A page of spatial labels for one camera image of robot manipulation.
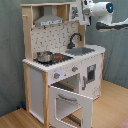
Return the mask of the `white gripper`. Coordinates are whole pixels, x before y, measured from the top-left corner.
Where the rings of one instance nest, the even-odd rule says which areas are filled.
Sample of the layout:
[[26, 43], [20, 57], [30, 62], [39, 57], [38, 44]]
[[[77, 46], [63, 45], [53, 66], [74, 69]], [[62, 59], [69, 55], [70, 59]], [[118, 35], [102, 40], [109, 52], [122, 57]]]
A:
[[79, 23], [81, 25], [89, 25], [90, 24], [90, 4], [92, 0], [76, 0]]

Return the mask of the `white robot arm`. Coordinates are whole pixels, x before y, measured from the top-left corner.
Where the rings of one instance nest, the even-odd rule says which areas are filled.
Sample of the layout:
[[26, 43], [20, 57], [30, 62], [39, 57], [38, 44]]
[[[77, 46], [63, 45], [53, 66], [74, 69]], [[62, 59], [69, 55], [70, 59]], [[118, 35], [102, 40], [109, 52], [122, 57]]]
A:
[[76, 0], [76, 3], [78, 9], [79, 23], [81, 25], [90, 25], [90, 18], [96, 16], [98, 17], [96, 29], [100, 32], [128, 28], [128, 18], [122, 22], [112, 22], [114, 7], [111, 2], [94, 3], [93, 0]]

